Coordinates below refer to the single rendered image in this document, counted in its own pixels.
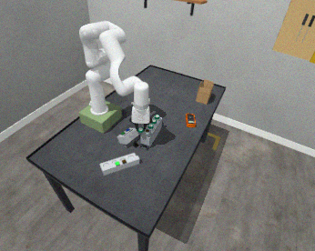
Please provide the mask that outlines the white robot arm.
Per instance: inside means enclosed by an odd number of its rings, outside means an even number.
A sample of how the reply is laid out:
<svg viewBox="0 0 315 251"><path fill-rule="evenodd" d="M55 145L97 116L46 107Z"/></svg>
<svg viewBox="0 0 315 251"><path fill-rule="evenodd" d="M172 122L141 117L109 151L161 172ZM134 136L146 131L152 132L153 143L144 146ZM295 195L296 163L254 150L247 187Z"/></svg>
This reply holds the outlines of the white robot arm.
<svg viewBox="0 0 315 251"><path fill-rule="evenodd" d="M126 59L121 47L121 44L127 40L125 32L117 25L102 21L83 25L79 30L79 36L84 47L86 65L93 68L86 72L91 97L91 104L89 104L91 113L104 115L108 111L104 87L100 84L108 78L119 95L125 96L134 92L134 102L131 102L131 105L136 109L147 109L150 105L148 84L136 76L121 81L118 74L121 63ZM96 39L99 39L103 48L98 50Z"/></svg>

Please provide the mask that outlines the light grey panel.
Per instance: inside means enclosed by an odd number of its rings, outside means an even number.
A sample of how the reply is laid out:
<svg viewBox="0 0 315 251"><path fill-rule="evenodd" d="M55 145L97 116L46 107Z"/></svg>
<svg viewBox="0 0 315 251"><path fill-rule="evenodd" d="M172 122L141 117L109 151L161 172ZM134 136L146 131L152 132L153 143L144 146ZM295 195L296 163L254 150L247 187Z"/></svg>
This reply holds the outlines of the light grey panel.
<svg viewBox="0 0 315 251"><path fill-rule="evenodd" d="M133 153L127 156L122 156L122 157L107 161L105 163L101 163L100 166L102 168L103 175L105 176L105 175L114 173L116 171L131 167L131 166L135 166L137 164L139 164L139 157L136 156L135 153Z"/></svg>

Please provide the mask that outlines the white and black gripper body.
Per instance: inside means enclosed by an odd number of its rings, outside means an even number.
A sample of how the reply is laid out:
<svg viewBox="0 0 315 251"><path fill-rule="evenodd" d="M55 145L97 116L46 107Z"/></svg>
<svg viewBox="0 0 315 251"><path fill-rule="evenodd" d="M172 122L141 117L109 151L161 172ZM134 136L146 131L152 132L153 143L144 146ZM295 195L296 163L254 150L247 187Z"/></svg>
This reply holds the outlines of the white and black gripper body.
<svg viewBox="0 0 315 251"><path fill-rule="evenodd" d="M132 123L148 124L150 121L150 109L138 110L134 106L132 108Z"/></svg>

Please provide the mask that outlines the small brown cardboard box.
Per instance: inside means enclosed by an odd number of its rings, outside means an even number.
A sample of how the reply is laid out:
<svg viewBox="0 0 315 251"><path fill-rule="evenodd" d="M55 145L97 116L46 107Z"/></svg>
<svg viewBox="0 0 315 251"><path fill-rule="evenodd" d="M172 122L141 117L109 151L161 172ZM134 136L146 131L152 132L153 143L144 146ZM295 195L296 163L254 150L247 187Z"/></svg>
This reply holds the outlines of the small brown cardboard box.
<svg viewBox="0 0 315 251"><path fill-rule="evenodd" d="M203 82L203 80L202 80ZM197 95L197 102L200 102L202 104L207 104L209 101L209 95L212 89L212 86L214 85L212 81L206 80L204 79L204 82L202 84L202 82L200 83L199 87L198 87L198 95Z"/></svg>

